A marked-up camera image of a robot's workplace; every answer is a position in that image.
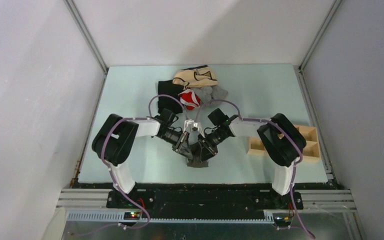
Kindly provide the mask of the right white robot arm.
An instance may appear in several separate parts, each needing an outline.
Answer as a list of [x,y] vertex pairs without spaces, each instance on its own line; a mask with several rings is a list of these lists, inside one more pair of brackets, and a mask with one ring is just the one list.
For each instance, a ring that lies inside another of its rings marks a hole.
[[303,160],[303,150],[307,143],[303,135],[282,113],[270,119],[240,118],[234,114],[227,116],[219,108],[208,115],[215,126],[210,133],[198,135],[191,145],[192,161],[203,163],[218,154],[217,146],[227,138],[259,138],[270,159],[275,163],[274,179],[271,188],[271,204],[284,209],[291,202],[289,192],[295,184],[296,166]]

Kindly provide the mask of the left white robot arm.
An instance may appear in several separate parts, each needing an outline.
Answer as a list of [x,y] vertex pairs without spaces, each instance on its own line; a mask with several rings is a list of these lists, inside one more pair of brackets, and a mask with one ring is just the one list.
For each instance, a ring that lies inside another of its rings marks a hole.
[[154,117],[123,118],[112,113],[93,139],[92,150],[107,166],[114,188],[121,192],[118,201],[125,208],[133,208],[138,202],[138,194],[132,191],[136,182],[127,162],[136,138],[157,137],[169,143],[175,153],[193,157],[189,133],[172,127],[177,119],[168,109]]

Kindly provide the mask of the brown boxer briefs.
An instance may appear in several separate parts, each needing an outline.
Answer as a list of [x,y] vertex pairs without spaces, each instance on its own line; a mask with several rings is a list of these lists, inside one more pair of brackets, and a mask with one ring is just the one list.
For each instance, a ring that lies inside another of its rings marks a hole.
[[201,161],[202,147],[198,142],[193,143],[191,146],[192,158],[187,160],[187,166],[191,168],[208,168],[208,161]]

